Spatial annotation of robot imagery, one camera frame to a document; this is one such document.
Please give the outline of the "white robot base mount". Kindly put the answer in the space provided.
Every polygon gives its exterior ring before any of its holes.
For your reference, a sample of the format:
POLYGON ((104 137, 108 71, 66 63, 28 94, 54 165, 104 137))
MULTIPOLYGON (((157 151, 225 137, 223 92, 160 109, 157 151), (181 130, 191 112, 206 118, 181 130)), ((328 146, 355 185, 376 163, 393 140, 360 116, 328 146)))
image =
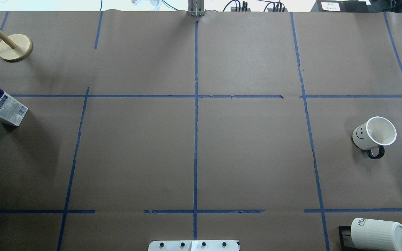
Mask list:
POLYGON ((239 251, 239 241, 219 240, 158 240, 152 241, 149 251, 239 251))

